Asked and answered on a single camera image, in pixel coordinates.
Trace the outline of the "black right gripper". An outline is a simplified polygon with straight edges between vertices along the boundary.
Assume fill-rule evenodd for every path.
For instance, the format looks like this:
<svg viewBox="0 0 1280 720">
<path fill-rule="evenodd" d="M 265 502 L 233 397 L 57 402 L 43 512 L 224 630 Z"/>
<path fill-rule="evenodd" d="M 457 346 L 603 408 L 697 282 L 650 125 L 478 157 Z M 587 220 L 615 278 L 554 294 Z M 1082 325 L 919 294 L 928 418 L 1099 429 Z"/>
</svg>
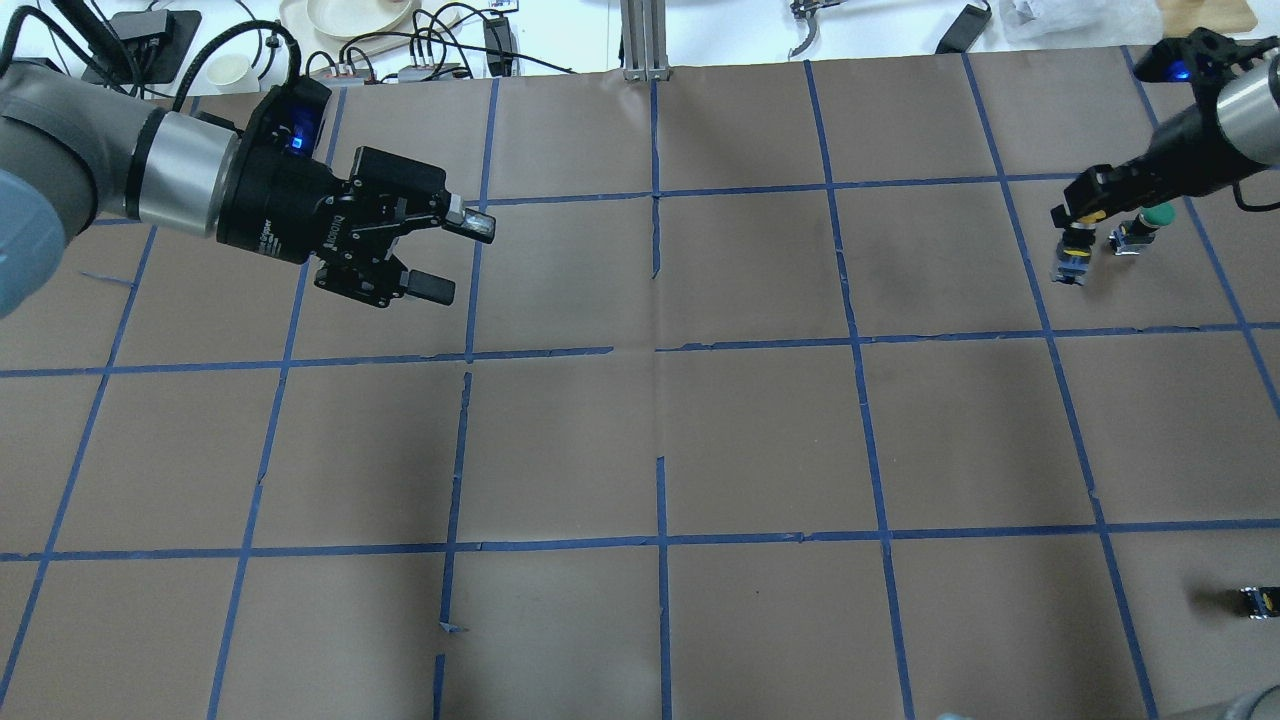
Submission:
<svg viewBox="0 0 1280 720">
<path fill-rule="evenodd" d="M 1143 154 L 1117 165 L 1083 170 L 1050 210 L 1055 228 L 1092 229 L 1106 217 L 1149 208 L 1211 186 L 1216 152 L 1212 135 L 1153 136 Z"/>
</svg>

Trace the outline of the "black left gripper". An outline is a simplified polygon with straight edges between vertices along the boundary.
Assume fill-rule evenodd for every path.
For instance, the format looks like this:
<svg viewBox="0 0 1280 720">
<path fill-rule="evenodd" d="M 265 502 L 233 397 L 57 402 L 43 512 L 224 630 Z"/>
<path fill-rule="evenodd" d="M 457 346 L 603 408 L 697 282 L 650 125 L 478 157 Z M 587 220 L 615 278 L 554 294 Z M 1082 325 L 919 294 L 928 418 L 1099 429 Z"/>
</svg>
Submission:
<svg viewBox="0 0 1280 720">
<path fill-rule="evenodd" d="M 314 156 L 250 147 L 239 137 L 216 238 L 291 264 L 316 258 L 317 287 L 374 307 L 403 297 L 448 307 L 456 283 L 410 269 L 394 252 L 401 237 L 440 225 L 484 245 L 497 234 L 497 219 L 449 193 L 439 167 L 360 147 L 340 178 Z"/>
</svg>

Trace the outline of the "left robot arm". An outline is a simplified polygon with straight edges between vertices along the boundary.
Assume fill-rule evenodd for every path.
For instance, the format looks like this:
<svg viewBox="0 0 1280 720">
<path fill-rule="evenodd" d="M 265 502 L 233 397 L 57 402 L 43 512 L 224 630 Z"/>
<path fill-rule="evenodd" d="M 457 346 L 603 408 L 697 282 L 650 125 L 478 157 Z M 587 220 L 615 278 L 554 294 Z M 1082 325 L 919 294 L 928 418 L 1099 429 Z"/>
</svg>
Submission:
<svg viewBox="0 0 1280 720">
<path fill-rule="evenodd" d="M 346 178 L 314 158 L 332 91 L 273 87 L 243 129 L 70 78 L 32 61 L 3 74 L 3 314 L 59 268 L 101 214 L 212 238 L 301 265 L 314 283 L 374 307 L 411 296 L 444 306 L 454 282 L 406 266 L 398 240 L 440 228 L 479 243 L 493 217 L 434 165 L 360 147 Z"/>
</svg>

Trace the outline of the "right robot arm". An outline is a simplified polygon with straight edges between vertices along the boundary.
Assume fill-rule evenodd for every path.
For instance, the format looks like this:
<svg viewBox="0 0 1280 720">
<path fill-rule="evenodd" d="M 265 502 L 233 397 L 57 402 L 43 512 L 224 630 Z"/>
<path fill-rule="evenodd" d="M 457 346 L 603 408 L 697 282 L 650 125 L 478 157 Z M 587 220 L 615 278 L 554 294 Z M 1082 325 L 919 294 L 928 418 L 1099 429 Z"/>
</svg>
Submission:
<svg viewBox="0 0 1280 720">
<path fill-rule="evenodd" d="M 1171 117 L 1143 154 L 1084 169 L 1051 211 L 1071 254 L 1103 219 L 1180 197 L 1203 197 L 1277 165 L 1277 59 L 1247 70 Z"/>
</svg>

